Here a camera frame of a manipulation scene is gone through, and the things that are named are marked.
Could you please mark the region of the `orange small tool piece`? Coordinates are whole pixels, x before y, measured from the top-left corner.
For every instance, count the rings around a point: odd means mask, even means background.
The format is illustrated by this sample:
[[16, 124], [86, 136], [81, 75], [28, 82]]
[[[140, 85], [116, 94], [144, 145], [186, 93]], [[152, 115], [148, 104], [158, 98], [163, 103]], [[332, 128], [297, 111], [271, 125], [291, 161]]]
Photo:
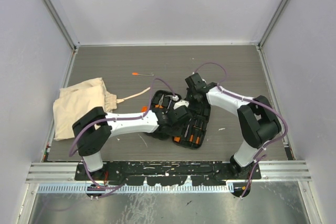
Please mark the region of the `orange small tool piece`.
[[145, 112], [146, 110], [147, 110], [147, 106], [144, 106], [143, 108], [142, 108], [142, 111], [141, 112]]

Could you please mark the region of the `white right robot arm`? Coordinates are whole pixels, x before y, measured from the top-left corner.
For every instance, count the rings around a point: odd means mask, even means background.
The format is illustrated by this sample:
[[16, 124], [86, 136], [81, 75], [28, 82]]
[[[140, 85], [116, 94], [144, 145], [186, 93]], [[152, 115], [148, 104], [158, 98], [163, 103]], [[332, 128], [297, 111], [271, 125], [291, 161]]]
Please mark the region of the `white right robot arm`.
[[277, 112], [265, 96], [252, 98], [239, 95], [218, 83], [206, 83], [198, 73], [187, 77], [185, 82], [197, 101], [206, 101], [210, 106], [237, 116], [243, 142], [230, 158], [229, 169], [233, 177], [245, 177], [264, 144], [273, 140], [282, 130]]

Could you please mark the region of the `orange handled thin pick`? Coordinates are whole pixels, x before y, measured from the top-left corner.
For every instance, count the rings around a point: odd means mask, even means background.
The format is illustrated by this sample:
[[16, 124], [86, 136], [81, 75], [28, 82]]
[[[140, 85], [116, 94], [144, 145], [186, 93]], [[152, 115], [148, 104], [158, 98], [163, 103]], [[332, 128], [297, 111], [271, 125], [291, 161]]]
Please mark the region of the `orange handled thin pick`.
[[149, 76], [149, 77], [154, 76], [153, 73], [137, 73], [137, 72], [133, 72], [132, 75], [133, 76]]

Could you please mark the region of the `black plastic tool case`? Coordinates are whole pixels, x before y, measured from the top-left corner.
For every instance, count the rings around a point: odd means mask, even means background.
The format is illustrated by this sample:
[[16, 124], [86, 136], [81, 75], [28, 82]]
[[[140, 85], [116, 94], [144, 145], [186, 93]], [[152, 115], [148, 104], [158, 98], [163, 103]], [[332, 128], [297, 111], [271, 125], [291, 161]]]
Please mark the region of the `black plastic tool case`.
[[176, 106], [172, 96], [172, 92], [165, 90], [155, 92], [150, 110], [158, 116], [159, 127], [146, 135], [159, 140], [171, 139], [178, 146], [196, 150], [203, 144], [211, 106], [205, 100], [197, 101], [190, 90], [187, 90], [184, 100], [180, 95], [177, 96], [186, 105]]

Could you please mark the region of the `orange black pliers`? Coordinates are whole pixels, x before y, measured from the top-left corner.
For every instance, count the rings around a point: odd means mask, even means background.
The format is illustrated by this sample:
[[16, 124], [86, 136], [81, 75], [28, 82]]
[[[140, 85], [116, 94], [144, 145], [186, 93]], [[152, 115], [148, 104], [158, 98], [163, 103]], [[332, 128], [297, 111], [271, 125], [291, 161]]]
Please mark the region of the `orange black pliers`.
[[167, 109], [171, 102], [171, 96], [170, 95], [162, 95], [158, 101], [158, 103], [155, 105], [155, 108], [159, 109]]

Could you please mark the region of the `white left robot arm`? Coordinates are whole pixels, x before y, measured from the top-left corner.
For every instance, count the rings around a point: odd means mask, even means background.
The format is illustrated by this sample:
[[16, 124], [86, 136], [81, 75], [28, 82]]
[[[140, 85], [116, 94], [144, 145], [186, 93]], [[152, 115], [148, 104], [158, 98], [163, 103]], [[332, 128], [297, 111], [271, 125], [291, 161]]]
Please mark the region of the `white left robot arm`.
[[175, 136], [177, 129], [191, 118], [185, 105], [169, 109], [154, 106], [145, 112], [127, 114], [107, 113], [101, 106], [95, 107], [72, 125], [75, 140], [69, 155], [78, 152], [87, 175], [99, 180], [105, 174], [101, 149], [109, 138], [141, 132]]

